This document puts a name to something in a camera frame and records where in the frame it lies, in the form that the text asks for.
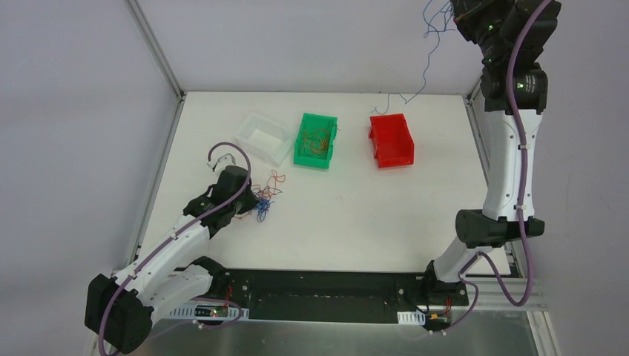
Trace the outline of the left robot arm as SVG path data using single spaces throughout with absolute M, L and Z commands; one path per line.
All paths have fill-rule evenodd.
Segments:
M 211 238 L 259 200 L 251 190 L 251 172 L 225 166 L 205 193 L 192 199 L 171 230 L 146 255 L 111 277 L 99 274 L 88 285 L 85 325 L 98 336 L 106 355 L 137 349 L 154 325 L 187 300 L 203 294 L 217 300 L 226 280 L 216 265 L 205 266 Z

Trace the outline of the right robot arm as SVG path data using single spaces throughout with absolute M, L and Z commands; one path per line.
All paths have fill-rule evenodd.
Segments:
M 461 210 L 455 239 L 427 266 L 422 297 L 438 304 L 458 296 L 479 257 L 505 243 L 544 232 L 532 201 L 534 150 L 547 106 L 548 78 L 537 59 L 558 25 L 558 1 L 454 1 L 461 35 L 478 45 L 486 132 L 487 195 L 482 208 Z

